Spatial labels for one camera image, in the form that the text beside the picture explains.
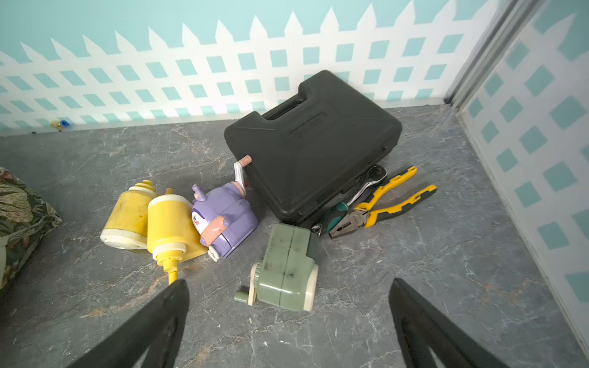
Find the yellow white pencil sharpener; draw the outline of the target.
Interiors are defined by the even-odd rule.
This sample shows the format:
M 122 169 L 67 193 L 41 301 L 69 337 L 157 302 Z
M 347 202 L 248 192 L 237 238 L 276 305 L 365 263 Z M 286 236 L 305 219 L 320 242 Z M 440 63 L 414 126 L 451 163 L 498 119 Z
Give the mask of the yellow white pencil sharpener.
M 146 250 L 148 205 L 156 197 L 156 189 L 147 179 L 122 193 L 101 232 L 101 241 L 112 248 Z

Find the beige canvas tote bag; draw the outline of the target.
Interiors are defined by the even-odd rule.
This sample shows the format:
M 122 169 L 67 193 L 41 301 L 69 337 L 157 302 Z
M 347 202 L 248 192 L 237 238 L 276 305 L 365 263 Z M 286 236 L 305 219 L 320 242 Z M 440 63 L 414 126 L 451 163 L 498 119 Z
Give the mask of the beige canvas tote bag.
M 11 287 L 44 237 L 63 223 L 55 209 L 1 168 L 1 294 Z

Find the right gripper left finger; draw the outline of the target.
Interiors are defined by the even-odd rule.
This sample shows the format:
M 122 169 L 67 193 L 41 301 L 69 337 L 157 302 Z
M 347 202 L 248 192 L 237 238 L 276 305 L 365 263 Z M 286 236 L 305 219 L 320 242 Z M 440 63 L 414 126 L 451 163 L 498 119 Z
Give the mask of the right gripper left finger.
M 161 291 L 71 367 L 174 367 L 189 310 L 187 283 L 179 279 Z

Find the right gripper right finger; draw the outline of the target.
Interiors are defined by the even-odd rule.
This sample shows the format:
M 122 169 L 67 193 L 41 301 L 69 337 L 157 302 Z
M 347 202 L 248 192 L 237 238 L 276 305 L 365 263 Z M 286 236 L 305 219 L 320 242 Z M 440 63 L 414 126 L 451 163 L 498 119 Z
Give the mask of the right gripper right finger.
M 407 367 L 505 367 L 401 278 L 388 296 Z

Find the purple pencil sharpener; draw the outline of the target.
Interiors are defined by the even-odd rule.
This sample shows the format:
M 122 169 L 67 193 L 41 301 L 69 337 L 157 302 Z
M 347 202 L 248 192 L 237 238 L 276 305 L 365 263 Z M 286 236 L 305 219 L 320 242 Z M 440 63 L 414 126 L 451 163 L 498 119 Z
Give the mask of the purple pencil sharpener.
M 193 185 L 192 223 L 214 262 L 227 258 L 259 224 L 245 199 L 243 168 L 251 162 L 250 156 L 244 156 L 234 164 L 235 179 L 208 193 Z

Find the green pencil sharpener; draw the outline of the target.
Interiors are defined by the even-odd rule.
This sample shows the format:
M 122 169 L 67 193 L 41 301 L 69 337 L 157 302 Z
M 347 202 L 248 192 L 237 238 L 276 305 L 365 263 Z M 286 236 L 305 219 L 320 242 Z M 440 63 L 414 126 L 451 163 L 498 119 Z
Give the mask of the green pencil sharpener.
M 294 225 L 271 228 L 264 258 L 252 266 L 248 288 L 234 300 L 247 305 L 261 301 L 290 311 L 311 311 L 318 280 L 315 233 Z

